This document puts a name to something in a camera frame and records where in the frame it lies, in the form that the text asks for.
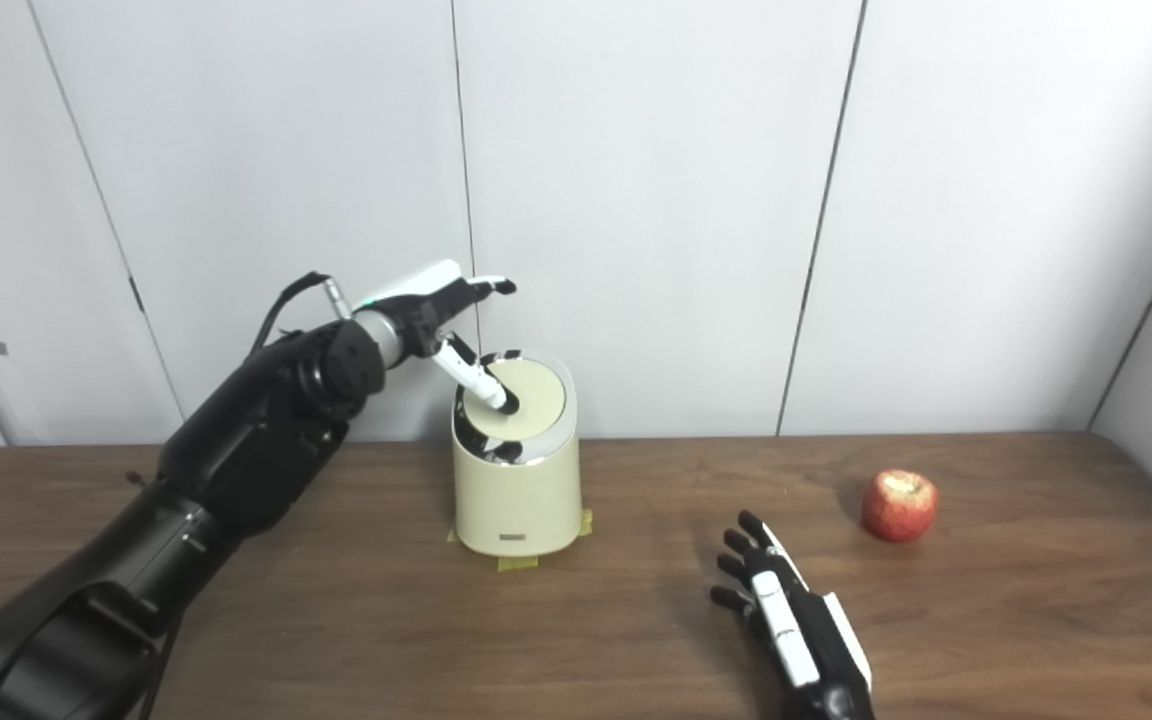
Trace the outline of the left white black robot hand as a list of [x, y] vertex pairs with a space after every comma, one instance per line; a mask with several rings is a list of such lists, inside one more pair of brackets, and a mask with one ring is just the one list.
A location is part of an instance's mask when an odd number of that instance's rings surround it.
[[462, 389], [497, 414], [520, 409], [515, 392], [490, 372], [479, 356], [447, 324], [488, 296], [511, 295], [517, 286], [503, 275], [467, 276], [454, 260], [442, 260], [408, 275], [361, 302], [353, 323], [378, 344], [392, 369], [410, 357], [434, 361]]

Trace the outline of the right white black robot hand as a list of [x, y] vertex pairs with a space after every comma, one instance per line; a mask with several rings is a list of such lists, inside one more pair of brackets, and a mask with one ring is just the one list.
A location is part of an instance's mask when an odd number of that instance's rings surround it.
[[710, 601], [745, 621], [783, 687], [785, 719], [873, 719], [873, 670], [835, 593], [818, 593], [776, 533], [742, 510], [723, 530], [717, 568], [735, 588], [713, 585]]

